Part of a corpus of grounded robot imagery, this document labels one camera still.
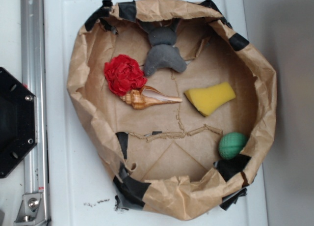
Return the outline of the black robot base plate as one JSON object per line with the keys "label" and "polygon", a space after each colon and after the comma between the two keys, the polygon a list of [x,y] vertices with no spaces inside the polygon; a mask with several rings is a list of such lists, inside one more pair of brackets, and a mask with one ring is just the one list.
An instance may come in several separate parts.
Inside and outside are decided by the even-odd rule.
{"label": "black robot base plate", "polygon": [[36,145],[36,96],[0,69],[0,177],[6,178]]}

